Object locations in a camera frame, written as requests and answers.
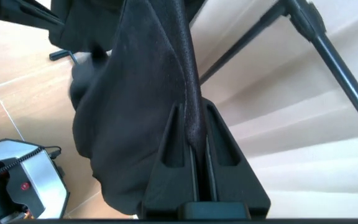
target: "black cable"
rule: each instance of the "black cable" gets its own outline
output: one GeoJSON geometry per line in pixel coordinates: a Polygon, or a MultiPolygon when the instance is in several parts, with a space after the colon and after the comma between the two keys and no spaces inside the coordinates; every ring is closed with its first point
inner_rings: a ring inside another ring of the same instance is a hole
{"type": "Polygon", "coordinates": [[[51,154],[53,154],[54,157],[57,157],[58,155],[60,155],[62,153],[62,149],[61,147],[59,146],[48,146],[48,147],[42,147],[42,146],[39,146],[36,150],[32,151],[32,152],[29,152],[27,153],[26,155],[18,158],[17,160],[15,160],[14,162],[12,162],[11,164],[9,165],[6,165],[2,168],[0,168],[0,175],[3,174],[4,172],[12,169],[13,167],[19,165],[20,163],[30,159],[31,157],[37,155],[38,153],[42,152],[43,150],[46,150],[46,149],[50,149],[50,148],[57,148],[58,151],[56,152],[51,152],[51,154]]]}

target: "black cloth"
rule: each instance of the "black cloth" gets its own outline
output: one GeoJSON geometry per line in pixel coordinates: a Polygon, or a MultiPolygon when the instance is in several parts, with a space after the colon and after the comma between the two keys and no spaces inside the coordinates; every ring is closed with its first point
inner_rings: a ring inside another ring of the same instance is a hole
{"type": "MultiPolygon", "coordinates": [[[[60,32],[49,32],[50,42],[72,52],[90,52],[93,44],[111,50],[124,0],[52,0],[51,11],[64,23],[60,32]]],[[[184,0],[189,21],[204,0],[184,0]]]]}
{"type": "Polygon", "coordinates": [[[135,214],[172,105],[184,105],[186,140],[198,154],[206,128],[183,1],[127,0],[122,7],[111,56],[93,45],[72,70],[70,96],[76,148],[90,158],[104,200],[135,214]]]}

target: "black pole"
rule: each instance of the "black pole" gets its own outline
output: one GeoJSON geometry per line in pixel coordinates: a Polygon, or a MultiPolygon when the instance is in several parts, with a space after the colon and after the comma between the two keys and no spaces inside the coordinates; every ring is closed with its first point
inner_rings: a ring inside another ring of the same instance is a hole
{"type": "Polygon", "coordinates": [[[358,111],[358,82],[352,72],[325,34],[319,35],[311,42],[358,111]]]}
{"type": "Polygon", "coordinates": [[[258,36],[266,27],[270,26],[280,16],[285,8],[279,2],[274,4],[222,57],[220,57],[200,78],[201,85],[211,78],[219,69],[232,59],[251,40],[258,36]]]}

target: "white backdrop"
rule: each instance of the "white backdrop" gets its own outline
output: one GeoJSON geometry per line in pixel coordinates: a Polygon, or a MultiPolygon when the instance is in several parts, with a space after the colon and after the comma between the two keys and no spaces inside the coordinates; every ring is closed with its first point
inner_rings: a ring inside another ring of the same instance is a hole
{"type": "MultiPolygon", "coordinates": [[[[358,0],[315,0],[358,79],[358,0]]],[[[207,0],[191,33],[202,75],[273,4],[207,0]]],[[[358,114],[281,18],[202,87],[272,201],[268,217],[358,217],[358,114]]]]}

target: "black fabric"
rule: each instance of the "black fabric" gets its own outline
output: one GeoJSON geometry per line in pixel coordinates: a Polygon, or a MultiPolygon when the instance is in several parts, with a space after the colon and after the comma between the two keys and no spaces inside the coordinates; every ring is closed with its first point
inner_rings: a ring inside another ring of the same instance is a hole
{"type": "Polygon", "coordinates": [[[127,0],[108,57],[72,70],[78,152],[90,158],[104,200],[125,214],[139,211],[174,103],[185,105],[188,144],[202,154],[206,129],[185,5],[181,0],[127,0]]]}
{"type": "MultiPolygon", "coordinates": [[[[53,45],[72,52],[90,52],[93,44],[111,50],[124,0],[52,0],[51,11],[64,23],[60,32],[50,32],[53,45]]],[[[189,21],[204,0],[184,0],[189,21]]]]}

